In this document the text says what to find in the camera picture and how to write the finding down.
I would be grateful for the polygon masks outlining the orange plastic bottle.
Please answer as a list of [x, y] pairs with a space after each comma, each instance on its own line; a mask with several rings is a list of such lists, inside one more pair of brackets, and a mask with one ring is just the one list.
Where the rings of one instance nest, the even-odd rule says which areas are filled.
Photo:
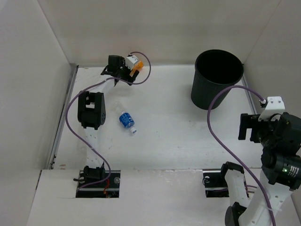
[[133, 75], [136, 73], [136, 72], [139, 72], [142, 68], [144, 67], [144, 64], [141, 60], [139, 60], [138, 62], [135, 63], [135, 65], [133, 66], [132, 68], [132, 71], [130, 73], [130, 76], [133, 77]]

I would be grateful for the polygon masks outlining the black plastic bin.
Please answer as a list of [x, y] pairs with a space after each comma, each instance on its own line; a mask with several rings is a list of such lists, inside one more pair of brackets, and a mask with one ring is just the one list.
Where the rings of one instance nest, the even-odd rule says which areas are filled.
[[242, 62], [234, 54], [220, 49], [201, 53], [195, 61], [191, 100], [208, 110], [214, 97], [223, 89], [236, 85], [244, 74]]

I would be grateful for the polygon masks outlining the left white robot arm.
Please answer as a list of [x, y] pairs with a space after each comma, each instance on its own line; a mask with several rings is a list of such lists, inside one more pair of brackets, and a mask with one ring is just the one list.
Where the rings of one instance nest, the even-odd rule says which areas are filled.
[[89, 148], [86, 165], [78, 179], [80, 188], [99, 188], [109, 182], [111, 168], [97, 151], [100, 128], [106, 120], [105, 95], [119, 81], [133, 85], [143, 66], [143, 62], [133, 53], [127, 57], [110, 55], [108, 64], [101, 72], [104, 80], [85, 88], [75, 97], [78, 102], [77, 118], [85, 133], [82, 141]]

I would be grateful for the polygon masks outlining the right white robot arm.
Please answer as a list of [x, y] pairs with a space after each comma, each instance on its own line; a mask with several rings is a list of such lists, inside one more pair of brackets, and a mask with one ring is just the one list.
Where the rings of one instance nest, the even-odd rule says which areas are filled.
[[227, 226], [273, 226], [283, 202], [301, 185], [301, 120], [287, 112], [275, 113], [261, 120], [258, 115], [240, 116], [239, 140], [245, 140], [251, 129], [250, 141], [260, 143], [261, 172], [254, 178], [257, 189], [249, 198], [242, 164], [226, 162], [218, 181], [228, 186], [230, 206], [226, 210]]

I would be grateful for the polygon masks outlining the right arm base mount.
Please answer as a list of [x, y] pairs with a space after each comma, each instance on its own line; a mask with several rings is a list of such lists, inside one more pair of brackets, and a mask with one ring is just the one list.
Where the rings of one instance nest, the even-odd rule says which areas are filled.
[[228, 198], [229, 191], [220, 170], [204, 170], [202, 183], [206, 198]]

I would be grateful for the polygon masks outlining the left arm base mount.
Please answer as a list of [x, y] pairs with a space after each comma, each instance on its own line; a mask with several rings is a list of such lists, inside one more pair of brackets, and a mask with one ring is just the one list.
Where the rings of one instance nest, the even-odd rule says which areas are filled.
[[121, 171], [112, 171], [110, 177], [97, 184], [76, 191], [76, 198], [119, 198]]

